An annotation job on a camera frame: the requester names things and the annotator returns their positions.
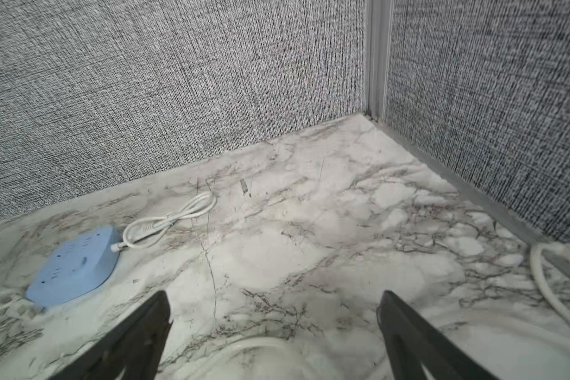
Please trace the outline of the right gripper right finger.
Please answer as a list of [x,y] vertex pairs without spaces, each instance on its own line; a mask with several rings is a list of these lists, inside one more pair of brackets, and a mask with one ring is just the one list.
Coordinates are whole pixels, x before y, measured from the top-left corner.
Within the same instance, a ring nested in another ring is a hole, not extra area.
[[494,379],[392,291],[376,310],[396,379]]

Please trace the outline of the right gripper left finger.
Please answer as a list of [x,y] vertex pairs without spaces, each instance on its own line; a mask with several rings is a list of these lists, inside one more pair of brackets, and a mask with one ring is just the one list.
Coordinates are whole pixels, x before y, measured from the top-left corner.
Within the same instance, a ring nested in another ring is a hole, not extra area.
[[153,379],[171,330],[170,305],[158,291],[53,379]]

